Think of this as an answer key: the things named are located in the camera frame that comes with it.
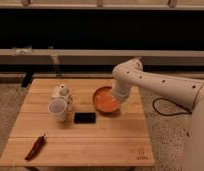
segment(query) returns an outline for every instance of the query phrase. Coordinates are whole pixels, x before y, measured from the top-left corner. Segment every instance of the smartphone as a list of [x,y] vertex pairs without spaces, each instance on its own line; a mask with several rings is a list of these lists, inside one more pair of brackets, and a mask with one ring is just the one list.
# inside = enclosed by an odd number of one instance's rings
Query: smartphone
[[96,114],[94,112],[76,112],[74,116],[75,123],[96,123]]

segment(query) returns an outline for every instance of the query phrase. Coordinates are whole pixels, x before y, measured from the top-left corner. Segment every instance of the white cup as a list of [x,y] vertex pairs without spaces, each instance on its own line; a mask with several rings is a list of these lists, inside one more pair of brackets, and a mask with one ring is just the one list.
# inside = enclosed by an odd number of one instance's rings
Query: white cup
[[54,87],[51,98],[62,98],[67,102],[67,111],[71,111],[73,108],[73,99],[70,93],[70,90],[66,87],[65,84]]
[[67,118],[68,103],[62,98],[52,99],[48,105],[48,111],[60,122]]

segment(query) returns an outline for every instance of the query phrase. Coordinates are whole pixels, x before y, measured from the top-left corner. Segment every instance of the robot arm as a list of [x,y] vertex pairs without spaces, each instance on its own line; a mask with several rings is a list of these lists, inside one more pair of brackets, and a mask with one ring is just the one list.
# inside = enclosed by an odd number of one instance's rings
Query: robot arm
[[116,79],[112,94],[120,102],[129,97],[133,85],[145,88],[176,103],[193,109],[196,98],[204,86],[203,80],[172,77],[142,71],[142,64],[133,59],[117,65],[113,70]]
[[182,171],[204,171],[204,80],[146,73],[142,68],[138,59],[117,65],[111,94],[122,103],[129,97],[131,87],[139,86],[192,109]]

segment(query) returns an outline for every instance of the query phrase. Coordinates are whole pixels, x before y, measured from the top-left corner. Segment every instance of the orange bowl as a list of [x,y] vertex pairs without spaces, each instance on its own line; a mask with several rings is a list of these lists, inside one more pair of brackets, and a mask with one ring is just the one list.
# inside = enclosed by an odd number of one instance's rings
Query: orange bowl
[[93,94],[95,108],[103,113],[112,113],[119,109],[119,102],[110,94],[112,87],[105,86],[97,89]]

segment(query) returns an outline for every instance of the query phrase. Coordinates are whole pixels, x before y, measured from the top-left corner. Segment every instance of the cable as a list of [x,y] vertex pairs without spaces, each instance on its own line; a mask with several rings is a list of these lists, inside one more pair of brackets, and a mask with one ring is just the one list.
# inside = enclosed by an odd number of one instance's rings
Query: cable
[[[156,106],[155,106],[155,103],[156,103],[157,101],[160,101],[160,100],[168,101],[168,102],[170,102],[170,103],[172,103],[172,104],[174,104],[174,105],[180,107],[181,109],[185,110],[186,112],[177,112],[177,113],[170,113],[170,114],[168,114],[168,113],[162,113],[162,112],[160,112],[160,111],[156,108]],[[153,109],[156,111],[156,113],[158,113],[158,114],[161,115],[161,116],[176,116],[176,115],[190,115],[190,114],[192,114],[192,112],[191,112],[189,109],[187,109],[187,108],[185,108],[185,107],[183,107],[183,106],[181,106],[181,105],[179,105],[179,104],[177,104],[177,103],[175,103],[175,102],[173,102],[173,101],[171,101],[171,100],[169,100],[169,99],[165,99],[165,98],[157,98],[157,99],[155,99],[155,100],[153,101],[153,103],[152,103],[152,106],[153,106]]]

